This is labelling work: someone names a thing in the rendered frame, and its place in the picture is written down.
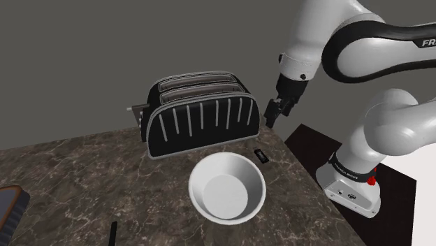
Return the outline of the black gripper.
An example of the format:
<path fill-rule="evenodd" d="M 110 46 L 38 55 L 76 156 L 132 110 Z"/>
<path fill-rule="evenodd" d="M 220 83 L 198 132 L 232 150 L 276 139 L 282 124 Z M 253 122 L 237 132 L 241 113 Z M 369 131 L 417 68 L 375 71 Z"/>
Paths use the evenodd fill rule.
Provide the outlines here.
<path fill-rule="evenodd" d="M 278 92 L 277 98 L 271 99 L 268 102 L 263 116 L 266 119 L 266 126 L 273 128 L 276 119 L 280 114 L 288 117 L 292 108 L 297 104 L 303 95 L 307 86 L 307 81 L 292 80 L 285 75 L 280 74 L 276 90 Z"/>

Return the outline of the white bowl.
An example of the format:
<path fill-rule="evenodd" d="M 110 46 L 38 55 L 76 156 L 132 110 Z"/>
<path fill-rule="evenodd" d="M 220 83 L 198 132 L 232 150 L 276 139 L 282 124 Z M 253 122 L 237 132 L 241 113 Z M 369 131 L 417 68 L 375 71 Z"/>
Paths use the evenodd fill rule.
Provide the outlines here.
<path fill-rule="evenodd" d="M 263 174 L 247 157 L 217 152 L 201 159 L 189 176 L 195 209 L 211 222 L 242 224 L 261 210 L 266 199 Z"/>

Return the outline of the black two-slot toaster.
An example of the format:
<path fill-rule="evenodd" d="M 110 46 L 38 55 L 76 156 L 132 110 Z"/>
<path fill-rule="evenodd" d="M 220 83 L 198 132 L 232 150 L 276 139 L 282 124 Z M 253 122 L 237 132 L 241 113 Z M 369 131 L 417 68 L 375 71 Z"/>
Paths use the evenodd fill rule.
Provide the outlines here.
<path fill-rule="evenodd" d="M 256 99 L 227 71 L 162 78 L 129 111 L 151 159 L 255 138 L 261 124 Z"/>

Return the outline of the thin black stick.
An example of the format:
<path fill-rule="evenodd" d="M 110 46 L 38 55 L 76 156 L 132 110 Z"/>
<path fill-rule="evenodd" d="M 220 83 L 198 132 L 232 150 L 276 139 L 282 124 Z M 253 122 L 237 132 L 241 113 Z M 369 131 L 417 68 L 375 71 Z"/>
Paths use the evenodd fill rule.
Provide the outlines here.
<path fill-rule="evenodd" d="M 110 235 L 108 239 L 108 246 L 115 246 L 117 235 L 117 221 L 113 221 L 110 225 Z"/>

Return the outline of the dark robot stand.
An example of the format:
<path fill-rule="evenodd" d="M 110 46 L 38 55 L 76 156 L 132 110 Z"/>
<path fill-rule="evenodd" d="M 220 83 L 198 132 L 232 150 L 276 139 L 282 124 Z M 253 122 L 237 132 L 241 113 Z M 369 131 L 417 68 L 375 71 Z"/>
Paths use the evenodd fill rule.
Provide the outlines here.
<path fill-rule="evenodd" d="M 284 141 L 306 171 L 315 177 L 341 143 L 301 124 Z M 349 208 L 333 205 L 366 246 L 411 246 L 416 196 L 416 180 L 384 164 L 378 164 L 376 181 L 381 188 L 381 207 L 373 218 Z"/>

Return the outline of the dark brown-edged rounded object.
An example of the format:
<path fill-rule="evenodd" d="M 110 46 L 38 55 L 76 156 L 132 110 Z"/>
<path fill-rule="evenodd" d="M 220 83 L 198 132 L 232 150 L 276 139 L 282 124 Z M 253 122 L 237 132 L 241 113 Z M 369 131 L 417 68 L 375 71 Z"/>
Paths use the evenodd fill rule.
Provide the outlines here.
<path fill-rule="evenodd" d="M 0 188 L 0 246 L 8 246 L 29 204 L 30 195 L 19 185 Z"/>

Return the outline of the small black flat device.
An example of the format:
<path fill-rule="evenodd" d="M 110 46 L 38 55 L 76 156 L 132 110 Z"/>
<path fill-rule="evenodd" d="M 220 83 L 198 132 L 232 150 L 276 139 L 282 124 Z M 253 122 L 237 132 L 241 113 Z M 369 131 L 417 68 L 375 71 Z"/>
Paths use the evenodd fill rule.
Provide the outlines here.
<path fill-rule="evenodd" d="M 261 149 L 259 148 L 255 149 L 254 154 L 258 157 L 259 161 L 262 164 L 269 162 L 269 158 L 265 155 L 265 153 Z"/>

